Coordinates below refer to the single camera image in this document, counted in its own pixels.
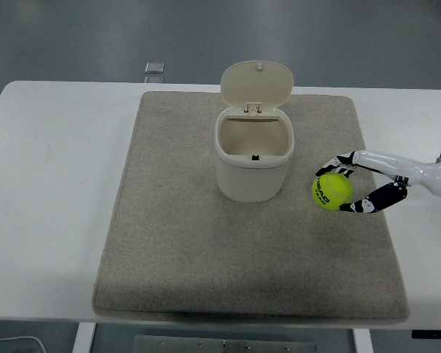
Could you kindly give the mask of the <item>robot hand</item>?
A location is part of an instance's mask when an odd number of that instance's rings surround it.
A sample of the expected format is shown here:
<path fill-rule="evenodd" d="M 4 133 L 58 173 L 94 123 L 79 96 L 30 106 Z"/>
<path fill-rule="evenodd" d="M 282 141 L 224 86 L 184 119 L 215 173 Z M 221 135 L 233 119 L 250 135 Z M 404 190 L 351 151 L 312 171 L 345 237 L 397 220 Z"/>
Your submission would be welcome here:
<path fill-rule="evenodd" d="M 316 175 L 321 177 L 328 172 L 336 171 L 349 178 L 357 168 L 383 174 L 389 177 L 391 182 L 374 190 L 363 199 L 340 205 L 340 211 L 380 212 L 403 201 L 407 197 L 407 188 L 413 185 L 421 185 L 433 195 L 441 197 L 441 161 L 419 163 L 402 157 L 359 150 L 337 155 L 319 169 Z"/>

